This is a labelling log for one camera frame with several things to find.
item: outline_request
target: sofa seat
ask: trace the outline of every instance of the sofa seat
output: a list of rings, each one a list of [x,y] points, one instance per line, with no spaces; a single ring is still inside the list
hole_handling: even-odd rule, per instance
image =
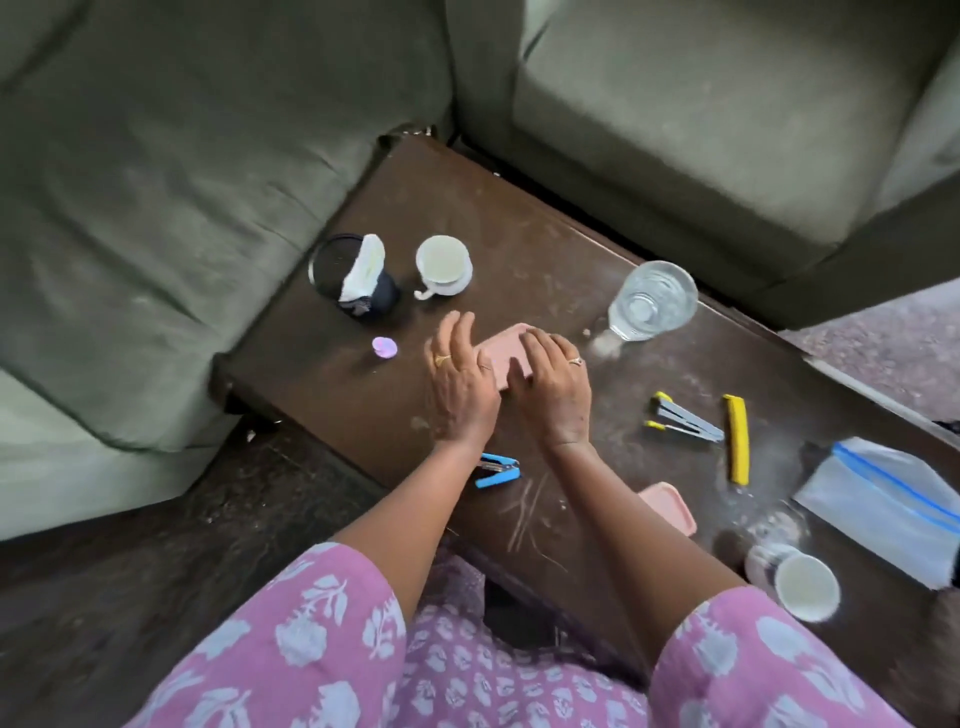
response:
[[[513,120],[774,282],[858,222],[955,33],[954,5],[568,3],[518,69]]]

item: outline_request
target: gray floor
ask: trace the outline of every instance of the gray floor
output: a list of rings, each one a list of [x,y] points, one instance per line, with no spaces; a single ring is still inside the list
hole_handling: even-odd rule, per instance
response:
[[[960,420],[960,279],[781,336],[931,420]]]

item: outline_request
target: white cup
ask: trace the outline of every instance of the white cup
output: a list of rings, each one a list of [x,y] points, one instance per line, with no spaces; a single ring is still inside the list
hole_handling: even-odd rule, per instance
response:
[[[426,286],[425,291],[414,291],[418,301],[426,301],[434,294],[456,296],[473,278],[467,246],[449,235],[433,235],[420,243],[417,270]]]
[[[788,544],[757,544],[747,554],[746,572],[800,621],[824,621],[840,606],[840,583],[830,567]]]

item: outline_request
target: dark floor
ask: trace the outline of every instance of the dark floor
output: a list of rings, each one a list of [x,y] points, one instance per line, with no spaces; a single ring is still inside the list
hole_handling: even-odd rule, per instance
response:
[[[931,420],[960,420],[960,279],[782,336]]]
[[[293,429],[233,433],[187,495],[0,547],[0,726],[112,728],[379,490]]]

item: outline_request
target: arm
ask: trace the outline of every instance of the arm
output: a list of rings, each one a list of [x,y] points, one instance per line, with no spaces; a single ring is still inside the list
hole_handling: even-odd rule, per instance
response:
[[[426,342],[433,452],[369,512],[333,537],[369,558],[410,621],[453,507],[493,433],[500,408],[493,367],[474,355],[473,314],[453,311]]]
[[[517,398],[544,456],[578,516],[600,545],[644,656],[654,664],[680,623],[701,603],[744,582],[644,503],[589,441],[586,365],[562,336],[521,337],[533,376],[511,361]]]

